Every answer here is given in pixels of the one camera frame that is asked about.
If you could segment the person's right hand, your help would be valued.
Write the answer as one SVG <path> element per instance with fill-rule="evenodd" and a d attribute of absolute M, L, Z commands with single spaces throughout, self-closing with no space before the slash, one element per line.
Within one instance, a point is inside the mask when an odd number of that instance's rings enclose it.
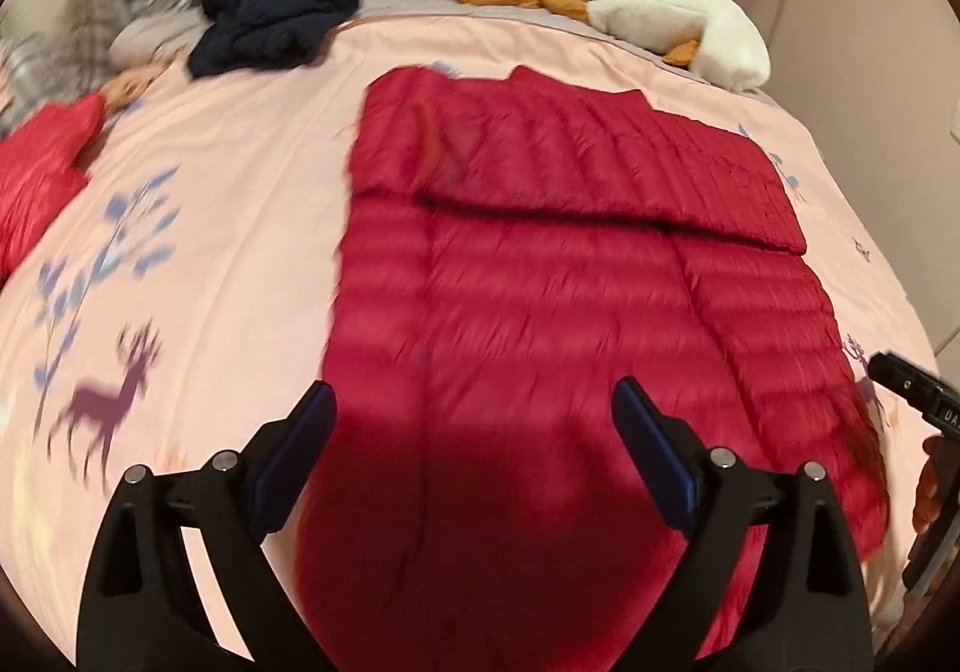
<path fill-rule="evenodd" d="M 935 458 L 939 454 L 940 445 L 944 438 L 942 436 L 930 436 L 923 443 L 923 451 L 928 456 L 921 474 L 919 474 L 916 493 L 914 494 L 913 523 L 914 532 L 923 535 L 939 518 L 942 509 L 942 498 L 940 498 L 939 474 L 937 474 L 937 464 Z"/>

